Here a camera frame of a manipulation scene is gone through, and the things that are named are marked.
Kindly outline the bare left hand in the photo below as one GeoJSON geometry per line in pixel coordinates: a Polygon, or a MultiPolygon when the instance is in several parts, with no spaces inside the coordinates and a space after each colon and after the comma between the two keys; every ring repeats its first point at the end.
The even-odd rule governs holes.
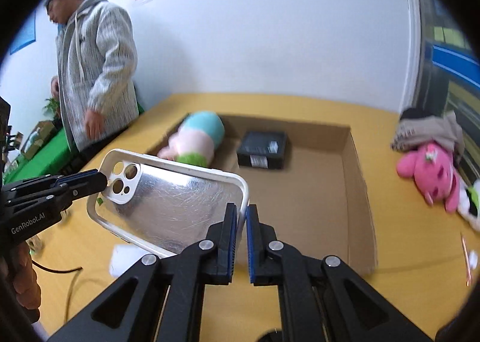
{"type": "Polygon", "coordinates": [[[28,244],[23,242],[10,252],[10,269],[13,273],[11,282],[19,304],[27,310],[38,310],[41,305],[41,288],[29,251],[28,244]]]}

